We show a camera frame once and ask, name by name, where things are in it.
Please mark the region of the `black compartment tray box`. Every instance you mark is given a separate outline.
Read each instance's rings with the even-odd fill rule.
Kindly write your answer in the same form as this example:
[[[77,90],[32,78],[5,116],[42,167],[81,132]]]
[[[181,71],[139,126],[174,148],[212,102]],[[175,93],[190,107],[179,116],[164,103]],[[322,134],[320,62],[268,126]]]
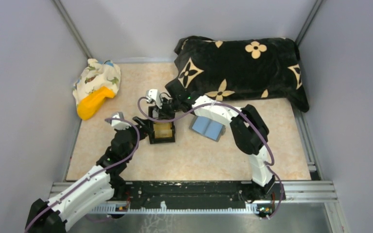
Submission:
[[[148,116],[158,120],[173,119],[175,118],[175,113],[161,113],[159,108],[150,106],[148,108]],[[153,133],[149,135],[150,144],[175,142],[175,125],[173,122],[160,123],[152,121],[150,126],[153,129]]]

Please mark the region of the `grey card holder wallet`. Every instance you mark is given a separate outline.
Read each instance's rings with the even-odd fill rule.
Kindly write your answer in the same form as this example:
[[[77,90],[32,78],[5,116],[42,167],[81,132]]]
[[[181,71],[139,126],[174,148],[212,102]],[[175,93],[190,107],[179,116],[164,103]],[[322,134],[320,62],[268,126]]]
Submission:
[[[189,128],[195,133],[216,142],[219,141],[226,131],[224,125],[204,116],[195,116]]]

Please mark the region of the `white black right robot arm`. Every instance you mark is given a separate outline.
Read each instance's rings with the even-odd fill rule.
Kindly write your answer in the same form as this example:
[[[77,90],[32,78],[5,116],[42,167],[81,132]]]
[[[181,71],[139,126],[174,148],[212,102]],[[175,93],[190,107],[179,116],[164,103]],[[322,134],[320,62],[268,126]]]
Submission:
[[[155,103],[158,119],[176,121],[177,112],[193,114],[196,117],[193,130],[205,137],[215,129],[221,132],[229,128],[237,148],[248,155],[255,196],[267,200],[273,194],[276,179],[271,170],[274,157],[268,145],[269,128],[256,108],[250,104],[234,107],[206,94],[189,92],[178,80],[170,81],[165,88],[169,94],[167,98],[156,89],[146,93],[148,102]]]

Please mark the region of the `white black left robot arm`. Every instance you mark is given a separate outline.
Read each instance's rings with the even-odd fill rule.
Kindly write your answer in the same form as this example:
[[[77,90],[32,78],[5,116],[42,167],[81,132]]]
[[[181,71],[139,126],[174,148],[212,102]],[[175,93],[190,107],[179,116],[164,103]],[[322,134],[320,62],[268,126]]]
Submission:
[[[152,133],[150,120],[134,117],[132,124],[118,118],[106,119],[115,127],[110,146],[96,164],[79,180],[56,196],[37,199],[30,208],[26,233],[66,233],[94,207],[110,200],[122,200],[126,182],[120,177],[138,149],[139,142]]]

